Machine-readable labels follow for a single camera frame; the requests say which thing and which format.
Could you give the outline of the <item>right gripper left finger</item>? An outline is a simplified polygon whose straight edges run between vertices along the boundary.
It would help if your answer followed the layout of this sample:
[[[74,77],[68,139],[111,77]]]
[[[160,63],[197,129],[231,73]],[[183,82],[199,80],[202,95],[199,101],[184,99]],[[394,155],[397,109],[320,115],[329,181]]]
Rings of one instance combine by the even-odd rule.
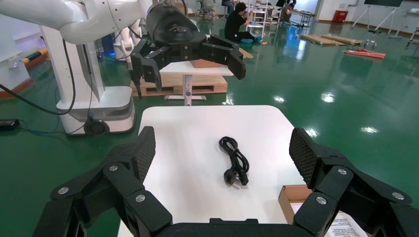
[[[114,146],[98,166],[57,186],[34,236],[84,237],[98,217],[111,209],[133,236],[157,236],[173,220],[144,186],[155,151],[155,131],[146,126],[135,141]]]

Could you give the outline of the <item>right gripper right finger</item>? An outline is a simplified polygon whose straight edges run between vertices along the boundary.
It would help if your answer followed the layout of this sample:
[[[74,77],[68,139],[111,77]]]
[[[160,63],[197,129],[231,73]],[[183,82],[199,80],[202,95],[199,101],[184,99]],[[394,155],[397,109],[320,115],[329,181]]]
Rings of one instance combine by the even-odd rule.
[[[343,212],[373,237],[416,237],[419,211],[405,192],[357,169],[338,149],[320,145],[294,128],[289,154],[311,194],[293,224],[323,237]]]

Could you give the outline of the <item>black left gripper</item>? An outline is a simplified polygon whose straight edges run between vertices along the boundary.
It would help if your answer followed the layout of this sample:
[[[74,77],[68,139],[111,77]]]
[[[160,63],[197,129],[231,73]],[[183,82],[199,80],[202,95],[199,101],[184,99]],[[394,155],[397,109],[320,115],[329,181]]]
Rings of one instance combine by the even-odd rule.
[[[162,91],[160,70],[173,62],[204,59],[226,66],[238,79],[244,79],[246,64],[239,45],[218,35],[209,38],[176,6],[159,3],[146,17],[153,43],[141,39],[130,54],[131,79],[140,87],[140,79]]]

